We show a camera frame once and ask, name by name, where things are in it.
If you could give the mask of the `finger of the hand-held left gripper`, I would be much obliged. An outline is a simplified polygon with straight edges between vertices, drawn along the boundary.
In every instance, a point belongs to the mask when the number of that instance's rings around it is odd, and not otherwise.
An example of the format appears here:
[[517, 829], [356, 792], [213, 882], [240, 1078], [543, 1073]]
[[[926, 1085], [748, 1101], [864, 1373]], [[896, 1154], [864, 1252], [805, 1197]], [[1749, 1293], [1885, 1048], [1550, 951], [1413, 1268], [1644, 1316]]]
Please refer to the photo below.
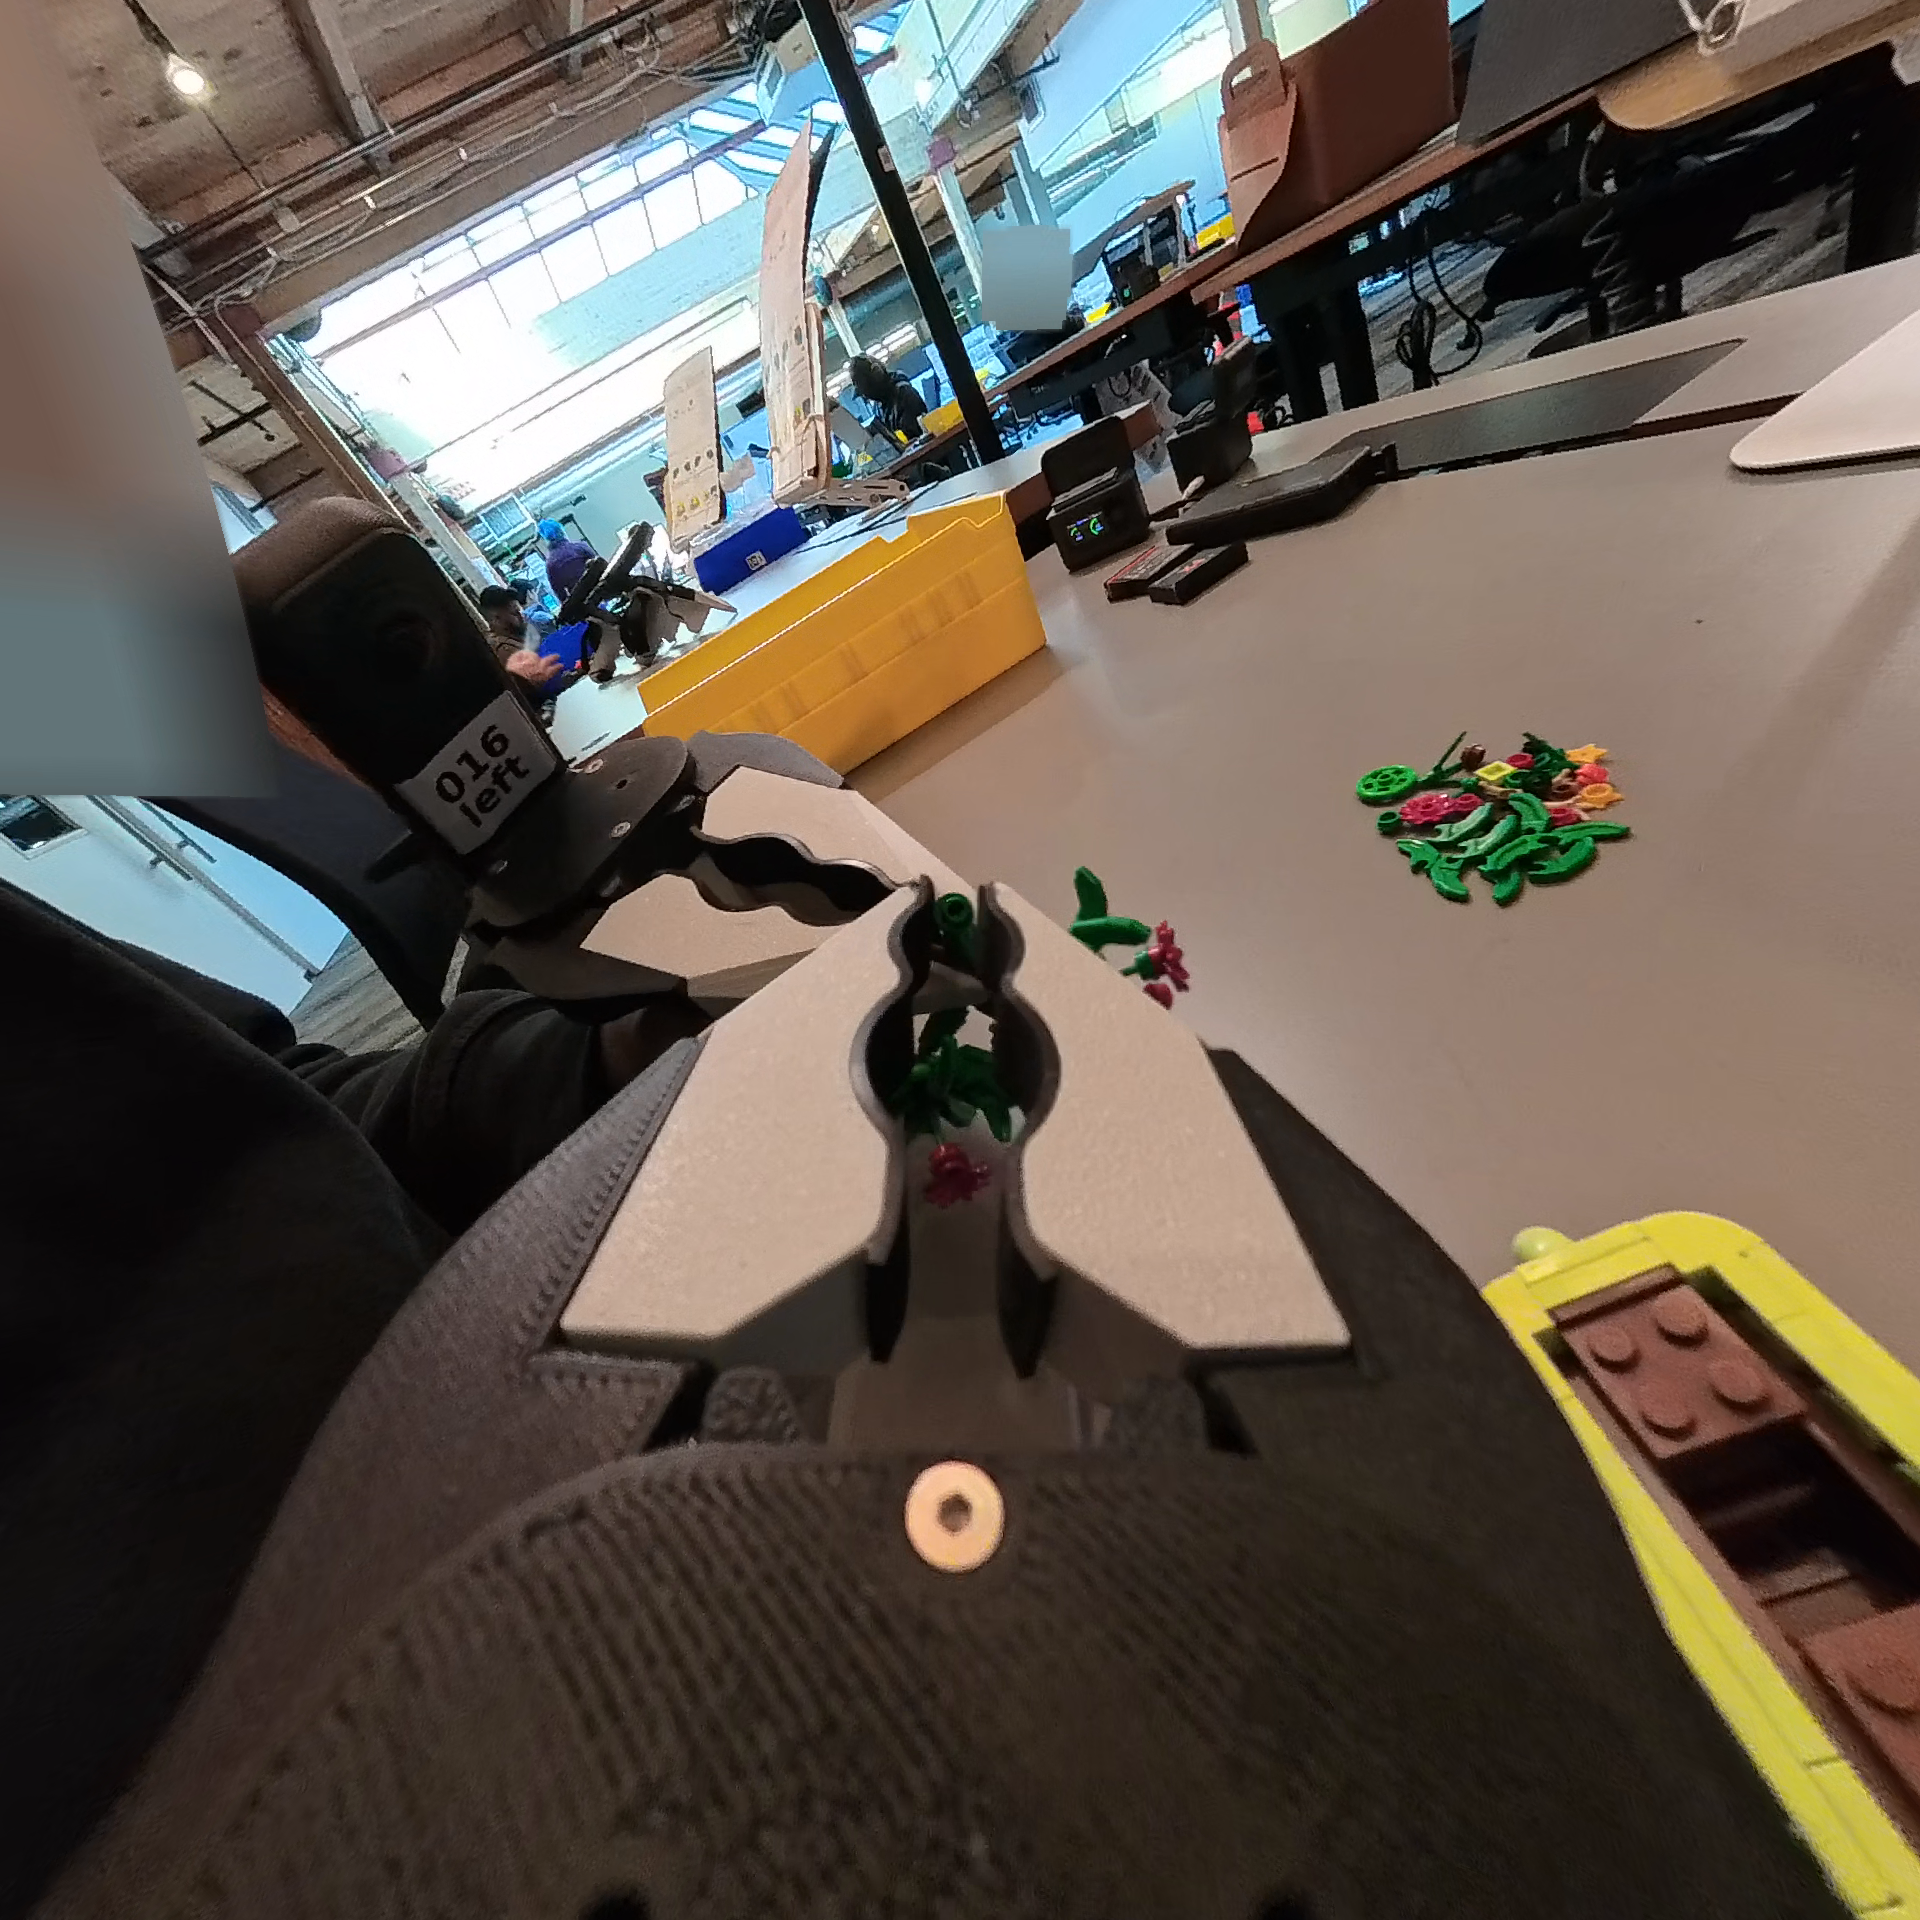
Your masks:
[[583, 951], [671, 975], [724, 1016], [848, 1033], [900, 985], [890, 949], [897, 909], [896, 884], [853, 909], [798, 896], [724, 904], [693, 877], [655, 877], [612, 901], [583, 935]]
[[690, 844], [694, 894], [729, 912], [853, 920], [932, 879], [932, 853], [857, 791], [753, 768], [736, 768], [704, 798]]

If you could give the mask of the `green toy brick vine plant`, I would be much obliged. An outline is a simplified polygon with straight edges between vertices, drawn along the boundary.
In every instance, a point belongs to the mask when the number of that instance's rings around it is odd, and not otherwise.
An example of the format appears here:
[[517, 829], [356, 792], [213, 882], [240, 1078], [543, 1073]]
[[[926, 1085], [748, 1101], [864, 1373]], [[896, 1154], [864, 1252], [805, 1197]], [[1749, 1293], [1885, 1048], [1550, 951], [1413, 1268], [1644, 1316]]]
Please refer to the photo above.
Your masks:
[[[1090, 865], [1071, 871], [1066, 932], [1094, 957], [1119, 952], [1110, 972], [1166, 1010], [1192, 985], [1177, 927], [1117, 912]], [[998, 1016], [982, 1002], [916, 1015], [908, 1062], [882, 1092], [904, 1142], [926, 1148], [918, 1192], [934, 1208], [977, 1199], [991, 1185], [991, 1152], [1015, 1145], [1023, 1130], [1026, 1108], [998, 1060], [997, 1031]]]

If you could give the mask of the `pile of small toy bricks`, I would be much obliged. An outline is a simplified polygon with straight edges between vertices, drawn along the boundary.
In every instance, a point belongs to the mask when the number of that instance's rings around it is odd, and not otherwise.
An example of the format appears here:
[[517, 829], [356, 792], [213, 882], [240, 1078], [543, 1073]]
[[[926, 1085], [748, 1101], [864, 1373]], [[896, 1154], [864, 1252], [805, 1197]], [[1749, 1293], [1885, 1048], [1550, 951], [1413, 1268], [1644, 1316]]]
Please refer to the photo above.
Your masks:
[[1453, 904], [1482, 892], [1508, 906], [1577, 879], [1601, 848], [1632, 833], [1616, 816], [1625, 792], [1612, 752], [1534, 732], [1504, 753], [1453, 736], [1428, 764], [1366, 768], [1353, 794], [1406, 871]]

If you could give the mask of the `yellow plastic bin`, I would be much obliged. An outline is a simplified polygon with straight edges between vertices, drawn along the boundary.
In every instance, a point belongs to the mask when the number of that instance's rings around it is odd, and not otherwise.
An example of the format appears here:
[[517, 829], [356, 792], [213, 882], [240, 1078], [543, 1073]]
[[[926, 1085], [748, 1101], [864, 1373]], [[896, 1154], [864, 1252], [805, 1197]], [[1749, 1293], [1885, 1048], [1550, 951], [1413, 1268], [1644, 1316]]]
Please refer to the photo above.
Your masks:
[[837, 775], [1047, 642], [1002, 496], [913, 514], [640, 686], [640, 733], [776, 736]]

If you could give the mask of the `spare grippers on desk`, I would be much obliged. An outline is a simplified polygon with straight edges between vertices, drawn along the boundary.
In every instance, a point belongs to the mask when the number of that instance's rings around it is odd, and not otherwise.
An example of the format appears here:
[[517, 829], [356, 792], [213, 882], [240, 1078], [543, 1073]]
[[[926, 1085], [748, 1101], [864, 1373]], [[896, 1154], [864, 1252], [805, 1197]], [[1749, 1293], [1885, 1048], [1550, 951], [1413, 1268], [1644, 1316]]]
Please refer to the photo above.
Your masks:
[[632, 522], [610, 559], [589, 559], [560, 600], [560, 624], [583, 625], [583, 676], [593, 686], [612, 681], [623, 658], [649, 665], [678, 633], [700, 633], [710, 617], [736, 607], [676, 570], [652, 559], [655, 528]]

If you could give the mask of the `blue plastic bin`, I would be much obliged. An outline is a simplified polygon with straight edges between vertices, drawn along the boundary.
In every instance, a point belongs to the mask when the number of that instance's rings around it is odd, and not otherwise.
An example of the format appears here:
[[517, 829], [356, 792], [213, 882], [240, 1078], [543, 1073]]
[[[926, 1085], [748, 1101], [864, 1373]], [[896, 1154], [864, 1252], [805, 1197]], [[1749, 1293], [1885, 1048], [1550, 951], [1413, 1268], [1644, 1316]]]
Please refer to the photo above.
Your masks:
[[690, 552], [700, 588], [729, 596], [757, 570], [791, 556], [809, 538], [809, 526], [793, 506], [766, 503], [757, 512], [726, 518]]

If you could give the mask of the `black office chair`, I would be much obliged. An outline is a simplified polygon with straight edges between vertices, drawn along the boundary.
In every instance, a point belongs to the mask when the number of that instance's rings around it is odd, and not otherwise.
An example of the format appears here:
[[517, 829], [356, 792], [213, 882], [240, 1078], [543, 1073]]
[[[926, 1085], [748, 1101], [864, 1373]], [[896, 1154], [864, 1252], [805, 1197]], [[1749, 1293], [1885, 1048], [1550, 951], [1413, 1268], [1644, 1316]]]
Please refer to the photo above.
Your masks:
[[420, 1028], [442, 1016], [466, 889], [434, 858], [400, 862], [400, 816], [369, 789], [284, 752], [268, 794], [160, 798], [157, 806], [317, 898]]

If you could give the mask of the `paper instruction booklet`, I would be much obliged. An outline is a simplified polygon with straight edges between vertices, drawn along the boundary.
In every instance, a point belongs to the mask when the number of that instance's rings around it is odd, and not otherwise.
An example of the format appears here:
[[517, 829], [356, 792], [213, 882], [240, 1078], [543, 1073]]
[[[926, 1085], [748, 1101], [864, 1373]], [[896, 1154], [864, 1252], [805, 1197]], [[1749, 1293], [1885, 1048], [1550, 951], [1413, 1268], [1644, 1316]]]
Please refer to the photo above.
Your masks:
[[712, 385], [712, 350], [676, 364], [663, 381], [665, 529], [690, 551], [724, 517], [721, 440]]
[[759, 378], [772, 497], [796, 506], [825, 490], [832, 453], [822, 327], [810, 296], [813, 111], [764, 200], [759, 248]]

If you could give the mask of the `black charger case with display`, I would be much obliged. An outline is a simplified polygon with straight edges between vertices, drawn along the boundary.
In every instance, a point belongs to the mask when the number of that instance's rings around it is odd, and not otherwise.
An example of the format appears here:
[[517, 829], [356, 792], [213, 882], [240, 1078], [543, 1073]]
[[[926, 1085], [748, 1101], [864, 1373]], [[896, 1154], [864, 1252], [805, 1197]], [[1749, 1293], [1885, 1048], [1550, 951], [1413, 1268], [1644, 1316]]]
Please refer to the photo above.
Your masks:
[[1047, 538], [1070, 573], [1141, 549], [1153, 532], [1122, 415], [1084, 423], [1041, 447]]

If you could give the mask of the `black flat box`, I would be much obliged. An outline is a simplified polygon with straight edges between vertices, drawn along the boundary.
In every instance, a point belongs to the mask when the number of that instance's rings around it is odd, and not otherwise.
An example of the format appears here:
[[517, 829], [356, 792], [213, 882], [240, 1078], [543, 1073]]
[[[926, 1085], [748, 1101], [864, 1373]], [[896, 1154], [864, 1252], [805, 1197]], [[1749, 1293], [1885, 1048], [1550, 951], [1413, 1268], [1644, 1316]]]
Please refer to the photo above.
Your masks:
[[1325, 522], [1400, 476], [1399, 447], [1357, 442], [1308, 464], [1221, 484], [1162, 526], [1174, 546], [1223, 546]]

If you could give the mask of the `black pole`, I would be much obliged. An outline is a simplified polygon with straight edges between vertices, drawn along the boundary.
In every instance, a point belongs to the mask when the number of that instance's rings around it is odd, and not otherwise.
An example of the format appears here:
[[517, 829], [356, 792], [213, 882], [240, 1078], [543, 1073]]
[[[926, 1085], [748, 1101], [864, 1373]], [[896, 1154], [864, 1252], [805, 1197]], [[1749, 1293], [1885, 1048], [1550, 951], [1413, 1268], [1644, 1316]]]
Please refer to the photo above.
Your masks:
[[893, 151], [879, 127], [879, 119], [858, 73], [853, 42], [832, 1], [800, 1], [800, 14], [813, 38], [818, 60], [822, 61], [832, 94], [842, 110], [848, 134], [853, 137], [861, 166], [868, 173], [879, 205], [879, 216], [900, 260], [900, 271], [904, 274], [918, 304], [920, 317], [928, 327], [928, 343], [946, 373], [950, 396], [961, 410], [961, 425], [974, 442], [976, 456], [982, 464], [993, 464], [1002, 456], [1002, 442], [991, 406], [977, 385], [961, 329], [953, 317], [950, 302], [920, 232], [904, 181], [896, 166]]

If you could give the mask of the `lime green toy brick pot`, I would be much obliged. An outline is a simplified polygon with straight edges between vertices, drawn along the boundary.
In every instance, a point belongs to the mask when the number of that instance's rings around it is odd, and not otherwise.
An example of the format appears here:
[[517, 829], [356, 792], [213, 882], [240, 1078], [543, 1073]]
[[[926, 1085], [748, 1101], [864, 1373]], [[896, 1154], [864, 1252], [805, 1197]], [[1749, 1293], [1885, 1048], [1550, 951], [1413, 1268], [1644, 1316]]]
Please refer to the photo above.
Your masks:
[[1918, 1380], [1762, 1236], [1532, 1226], [1482, 1301], [1854, 1914], [1918, 1914]]

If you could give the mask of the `wooden background desk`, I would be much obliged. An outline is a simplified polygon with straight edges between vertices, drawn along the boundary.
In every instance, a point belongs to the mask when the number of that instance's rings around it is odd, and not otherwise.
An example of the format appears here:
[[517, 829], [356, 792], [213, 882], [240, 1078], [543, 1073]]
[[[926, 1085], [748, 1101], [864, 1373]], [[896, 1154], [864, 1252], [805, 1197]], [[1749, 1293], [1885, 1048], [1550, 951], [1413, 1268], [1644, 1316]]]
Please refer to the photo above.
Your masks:
[[1692, 31], [1482, 142], [1455, 129], [1258, 247], [1205, 294], [1264, 340], [1269, 423], [1302, 425], [1495, 364], [1501, 308], [1532, 354], [1916, 250], [1916, 4], [1752, 64]]

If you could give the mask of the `brown paper bag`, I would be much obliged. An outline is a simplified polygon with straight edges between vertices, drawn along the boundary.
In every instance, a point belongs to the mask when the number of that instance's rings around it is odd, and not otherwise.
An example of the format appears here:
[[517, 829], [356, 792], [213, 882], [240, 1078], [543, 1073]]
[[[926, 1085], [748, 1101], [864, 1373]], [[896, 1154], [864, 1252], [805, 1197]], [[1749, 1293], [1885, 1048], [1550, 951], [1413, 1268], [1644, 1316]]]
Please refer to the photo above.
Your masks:
[[1236, 247], [1257, 250], [1455, 120], [1448, 4], [1361, 4], [1297, 55], [1257, 40], [1223, 71], [1217, 103]]

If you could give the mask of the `white document stand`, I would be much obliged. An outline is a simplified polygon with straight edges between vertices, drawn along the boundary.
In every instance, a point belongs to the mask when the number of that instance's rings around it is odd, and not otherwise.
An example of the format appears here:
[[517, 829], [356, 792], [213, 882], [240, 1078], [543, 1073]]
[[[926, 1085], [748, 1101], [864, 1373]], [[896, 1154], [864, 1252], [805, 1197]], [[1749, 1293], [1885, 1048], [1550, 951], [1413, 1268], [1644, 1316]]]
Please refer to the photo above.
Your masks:
[[1740, 472], [1806, 472], [1918, 453], [1918, 312], [1889, 327], [1730, 447]]

